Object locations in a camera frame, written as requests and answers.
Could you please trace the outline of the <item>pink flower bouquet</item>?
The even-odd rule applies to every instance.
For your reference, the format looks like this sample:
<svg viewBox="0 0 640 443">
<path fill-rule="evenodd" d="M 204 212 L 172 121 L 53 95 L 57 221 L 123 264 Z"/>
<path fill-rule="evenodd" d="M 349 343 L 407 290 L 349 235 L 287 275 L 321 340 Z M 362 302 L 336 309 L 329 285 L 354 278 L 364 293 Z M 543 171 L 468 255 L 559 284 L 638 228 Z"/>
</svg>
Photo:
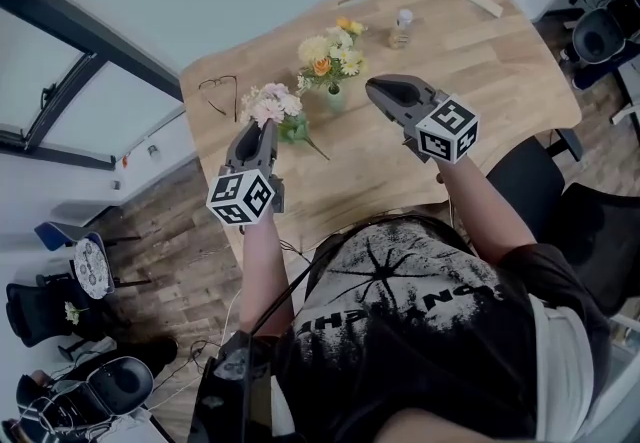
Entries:
<svg viewBox="0 0 640 443">
<path fill-rule="evenodd" d="M 241 99 L 240 121 L 256 122 L 260 128 L 272 121 L 277 127 L 278 140 L 286 144 L 306 143 L 324 159 L 326 155 L 311 139 L 309 121 L 299 96 L 292 94 L 282 83 L 268 83 L 261 88 L 252 86 Z"/>
</svg>

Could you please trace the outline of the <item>black mesh chair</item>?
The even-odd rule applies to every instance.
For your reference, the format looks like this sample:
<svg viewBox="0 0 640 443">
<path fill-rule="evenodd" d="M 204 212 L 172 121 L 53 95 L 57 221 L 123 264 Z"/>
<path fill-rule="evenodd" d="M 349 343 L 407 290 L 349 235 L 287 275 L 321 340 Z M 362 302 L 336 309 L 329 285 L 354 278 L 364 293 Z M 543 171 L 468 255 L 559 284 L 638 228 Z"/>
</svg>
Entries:
<svg viewBox="0 0 640 443">
<path fill-rule="evenodd" d="M 44 277 L 36 286 L 10 283 L 6 295 L 9 325 L 26 347 L 33 348 L 53 337 L 75 335 L 79 338 L 73 345 L 58 347 L 67 361 L 72 361 L 83 345 L 100 341 L 113 329 L 130 326 L 130 322 L 119 317 L 107 301 L 92 299 L 77 280 L 65 275 Z M 65 318 L 66 301 L 78 308 L 89 308 L 81 314 L 78 326 Z"/>
</svg>

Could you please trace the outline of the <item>black table leg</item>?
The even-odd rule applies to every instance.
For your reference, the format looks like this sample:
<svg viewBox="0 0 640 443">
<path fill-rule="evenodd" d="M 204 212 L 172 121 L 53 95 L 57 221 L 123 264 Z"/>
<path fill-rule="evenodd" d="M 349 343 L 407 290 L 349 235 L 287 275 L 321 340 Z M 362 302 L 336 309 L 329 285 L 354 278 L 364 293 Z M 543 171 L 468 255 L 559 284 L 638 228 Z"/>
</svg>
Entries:
<svg viewBox="0 0 640 443">
<path fill-rule="evenodd" d="M 564 152 L 569 152 L 576 162 L 583 157 L 583 147 L 577 134 L 572 129 L 555 129 L 557 140 L 546 147 L 551 157 L 556 157 Z"/>
</svg>

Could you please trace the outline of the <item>thin-framed eyeglasses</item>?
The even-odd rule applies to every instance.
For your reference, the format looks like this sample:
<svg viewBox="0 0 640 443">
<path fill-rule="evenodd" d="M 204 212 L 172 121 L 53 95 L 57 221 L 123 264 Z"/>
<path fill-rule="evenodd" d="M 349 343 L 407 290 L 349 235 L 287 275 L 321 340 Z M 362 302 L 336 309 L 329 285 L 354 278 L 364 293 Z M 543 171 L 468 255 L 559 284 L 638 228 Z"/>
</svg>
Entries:
<svg viewBox="0 0 640 443">
<path fill-rule="evenodd" d="M 239 115 L 238 115 L 238 79 L 237 79 L 237 77 L 235 75 L 222 75 L 222 76 L 215 77 L 215 78 L 205 79 L 205 80 L 203 80 L 202 82 L 199 83 L 198 91 L 202 95 L 204 101 L 209 105 L 210 108 L 212 108 L 218 114 L 221 114 L 223 116 L 229 116 L 230 115 L 230 111 L 227 110 L 227 109 L 223 109 L 220 106 L 220 104 L 216 104 L 214 102 L 212 96 L 210 95 L 210 91 L 212 91 L 214 88 L 223 87 L 223 86 L 225 86 L 227 84 L 233 86 L 233 105 L 232 105 L 233 120 L 234 120 L 235 123 L 237 123 L 239 121 Z"/>
</svg>

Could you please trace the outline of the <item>person's black printed shirt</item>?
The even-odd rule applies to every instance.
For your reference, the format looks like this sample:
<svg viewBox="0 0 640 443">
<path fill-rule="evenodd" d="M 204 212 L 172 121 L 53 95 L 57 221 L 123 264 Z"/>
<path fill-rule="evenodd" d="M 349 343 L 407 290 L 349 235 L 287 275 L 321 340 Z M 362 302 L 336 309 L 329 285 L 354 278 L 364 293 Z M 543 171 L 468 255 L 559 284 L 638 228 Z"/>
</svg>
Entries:
<svg viewBox="0 0 640 443">
<path fill-rule="evenodd" d="M 273 371 L 308 443 L 367 443 L 405 409 L 495 439 L 566 441 L 609 355 L 607 318 L 557 248 L 490 265 L 443 222 L 400 216 L 318 248 Z"/>
</svg>

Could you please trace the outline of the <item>black office chair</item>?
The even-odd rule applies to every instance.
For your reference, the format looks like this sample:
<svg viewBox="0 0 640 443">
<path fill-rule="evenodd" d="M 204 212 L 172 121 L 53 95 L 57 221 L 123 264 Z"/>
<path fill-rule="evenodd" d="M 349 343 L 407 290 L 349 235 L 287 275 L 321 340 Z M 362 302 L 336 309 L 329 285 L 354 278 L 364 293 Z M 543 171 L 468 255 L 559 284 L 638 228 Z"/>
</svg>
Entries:
<svg viewBox="0 0 640 443">
<path fill-rule="evenodd" d="M 565 184 L 534 137 L 487 175 L 537 241 L 558 248 L 606 316 L 640 299 L 640 197 Z"/>
</svg>

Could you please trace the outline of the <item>blue chair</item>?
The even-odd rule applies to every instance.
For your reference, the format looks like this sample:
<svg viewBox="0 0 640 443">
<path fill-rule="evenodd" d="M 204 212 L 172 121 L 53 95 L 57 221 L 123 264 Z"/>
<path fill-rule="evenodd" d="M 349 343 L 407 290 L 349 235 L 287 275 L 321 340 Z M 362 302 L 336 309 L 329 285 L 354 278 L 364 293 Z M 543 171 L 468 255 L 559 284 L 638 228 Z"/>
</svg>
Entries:
<svg viewBox="0 0 640 443">
<path fill-rule="evenodd" d="M 90 230 L 84 227 L 68 225 L 68 224 L 50 222 L 50 221 L 40 224 L 34 229 L 34 231 L 36 235 L 40 238 L 44 246 L 49 251 L 56 251 L 62 247 L 72 248 L 73 251 L 75 251 L 75 246 L 77 242 L 84 238 L 88 238 L 96 242 L 100 246 L 102 252 L 104 253 L 110 269 L 111 280 L 112 280 L 112 292 L 109 294 L 112 294 L 117 288 L 134 287 L 134 286 L 141 286 L 141 285 L 147 285 L 152 283 L 151 279 L 142 279 L 142 280 L 129 281 L 129 282 L 120 280 L 118 277 L 115 277 L 113 275 L 109 260 L 107 258 L 106 249 L 108 247 L 115 246 L 119 243 L 138 241 L 140 240 L 140 237 L 138 236 L 118 237 L 118 238 L 104 240 L 99 235 L 99 233 L 94 230 Z M 76 278 L 73 260 L 71 261 L 71 264 L 72 264 L 73 274 Z"/>
</svg>

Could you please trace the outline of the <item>yellow and orange flower bouquet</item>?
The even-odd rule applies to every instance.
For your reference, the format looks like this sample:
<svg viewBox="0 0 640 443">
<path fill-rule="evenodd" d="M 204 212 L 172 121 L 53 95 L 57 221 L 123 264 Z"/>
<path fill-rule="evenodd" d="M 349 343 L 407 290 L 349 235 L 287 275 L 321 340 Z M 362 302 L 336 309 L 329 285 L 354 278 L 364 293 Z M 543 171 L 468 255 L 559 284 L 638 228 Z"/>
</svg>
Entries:
<svg viewBox="0 0 640 443">
<path fill-rule="evenodd" d="M 297 50 L 301 62 L 298 91 L 325 88 L 328 94 L 338 95 L 342 82 L 356 77 L 364 68 L 364 54 L 356 42 L 366 30 L 363 23 L 340 17 L 323 35 L 305 38 Z"/>
</svg>

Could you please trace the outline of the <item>black framed window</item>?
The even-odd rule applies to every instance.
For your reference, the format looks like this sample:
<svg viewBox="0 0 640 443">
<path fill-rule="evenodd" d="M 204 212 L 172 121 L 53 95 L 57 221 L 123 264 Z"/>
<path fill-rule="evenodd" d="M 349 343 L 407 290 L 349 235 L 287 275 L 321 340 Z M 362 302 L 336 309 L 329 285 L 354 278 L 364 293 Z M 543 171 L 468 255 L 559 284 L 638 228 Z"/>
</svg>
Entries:
<svg viewBox="0 0 640 443">
<path fill-rule="evenodd" d="M 0 154 L 113 171 L 116 168 L 116 157 L 113 155 L 102 159 L 43 144 L 73 99 L 108 63 L 178 102 L 183 101 L 174 73 L 67 0 L 0 0 L 0 9 L 81 53 L 60 81 L 41 90 L 39 111 L 27 131 L 0 130 Z"/>
</svg>

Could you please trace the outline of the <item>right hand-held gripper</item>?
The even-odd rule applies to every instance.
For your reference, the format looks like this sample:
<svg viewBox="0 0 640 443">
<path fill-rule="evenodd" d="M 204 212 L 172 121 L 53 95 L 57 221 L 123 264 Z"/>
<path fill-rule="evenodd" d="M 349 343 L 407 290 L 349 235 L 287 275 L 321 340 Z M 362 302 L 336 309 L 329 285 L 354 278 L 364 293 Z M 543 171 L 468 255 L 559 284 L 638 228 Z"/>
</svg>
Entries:
<svg viewBox="0 0 640 443">
<path fill-rule="evenodd" d="M 380 75 L 366 82 L 366 92 L 389 120 L 412 124 L 404 145 L 423 162 L 433 158 L 456 164 L 477 142 L 479 116 L 457 94 L 447 95 L 415 123 L 419 102 L 432 100 L 436 93 L 426 81 L 412 75 Z"/>
</svg>

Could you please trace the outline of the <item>small white flower sprig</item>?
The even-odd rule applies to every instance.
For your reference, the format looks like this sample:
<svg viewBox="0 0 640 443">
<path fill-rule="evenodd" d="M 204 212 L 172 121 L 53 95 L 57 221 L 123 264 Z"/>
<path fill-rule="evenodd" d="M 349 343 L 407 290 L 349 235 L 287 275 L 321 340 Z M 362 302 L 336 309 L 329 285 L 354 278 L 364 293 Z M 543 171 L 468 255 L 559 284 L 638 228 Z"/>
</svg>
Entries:
<svg viewBox="0 0 640 443">
<path fill-rule="evenodd" d="M 78 326 L 80 324 L 81 314 L 89 311 L 89 308 L 78 308 L 72 302 L 66 301 L 64 303 L 64 310 L 66 320 L 72 325 Z"/>
</svg>

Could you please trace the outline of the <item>white patterned cushion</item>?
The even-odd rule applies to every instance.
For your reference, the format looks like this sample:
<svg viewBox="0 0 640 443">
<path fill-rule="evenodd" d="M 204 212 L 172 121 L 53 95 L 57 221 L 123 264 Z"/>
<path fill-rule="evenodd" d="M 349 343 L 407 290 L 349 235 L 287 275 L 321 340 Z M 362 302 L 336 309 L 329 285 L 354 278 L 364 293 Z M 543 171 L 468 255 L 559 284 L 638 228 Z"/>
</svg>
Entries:
<svg viewBox="0 0 640 443">
<path fill-rule="evenodd" d="M 74 268 L 81 288 L 95 300 L 112 292 L 110 269 L 100 246 L 91 239 L 77 242 L 74 251 Z"/>
</svg>

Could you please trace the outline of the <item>person's left forearm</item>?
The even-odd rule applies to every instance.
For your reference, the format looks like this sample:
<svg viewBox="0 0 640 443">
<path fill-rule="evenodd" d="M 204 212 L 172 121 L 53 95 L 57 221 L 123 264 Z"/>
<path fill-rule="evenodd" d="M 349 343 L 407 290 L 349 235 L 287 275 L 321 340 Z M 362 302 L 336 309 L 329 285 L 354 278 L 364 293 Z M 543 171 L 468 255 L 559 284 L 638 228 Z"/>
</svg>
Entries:
<svg viewBox="0 0 640 443">
<path fill-rule="evenodd" d="M 240 328 L 249 332 L 289 287 L 274 213 L 267 209 L 254 225 L 244 229 Z"/>
</svg>

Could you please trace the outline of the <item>person's right forearm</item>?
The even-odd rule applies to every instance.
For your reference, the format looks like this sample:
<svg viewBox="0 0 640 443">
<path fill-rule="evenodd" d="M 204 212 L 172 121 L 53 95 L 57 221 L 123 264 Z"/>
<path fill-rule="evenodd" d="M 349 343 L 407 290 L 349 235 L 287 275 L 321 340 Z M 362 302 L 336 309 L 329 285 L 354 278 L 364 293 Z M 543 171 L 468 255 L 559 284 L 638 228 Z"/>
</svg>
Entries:
<svg viewBox="0 0 640 443">
<path fill-rule="evenodd" d="M 533 245 L 529 227 L 469 157 L 436 160 L 439 174 L 477 254 L 498 264 L 509 252 Z"/>
</svg>

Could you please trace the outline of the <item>clear glass bottle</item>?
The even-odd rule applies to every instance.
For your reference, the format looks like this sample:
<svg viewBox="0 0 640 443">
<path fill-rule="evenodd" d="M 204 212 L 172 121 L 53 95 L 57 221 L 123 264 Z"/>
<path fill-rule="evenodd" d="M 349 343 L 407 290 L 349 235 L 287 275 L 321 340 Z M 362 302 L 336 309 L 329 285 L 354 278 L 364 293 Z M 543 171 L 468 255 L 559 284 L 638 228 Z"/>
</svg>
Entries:
<svg viewBox="0 0 640 443">
<path fill-rule="evenodd" d="M 401 9 L 389 34 L 389 46 L 392 49 L 404 48 L 410 41 L 413 13 L 409 9 Z"/>
</svg>

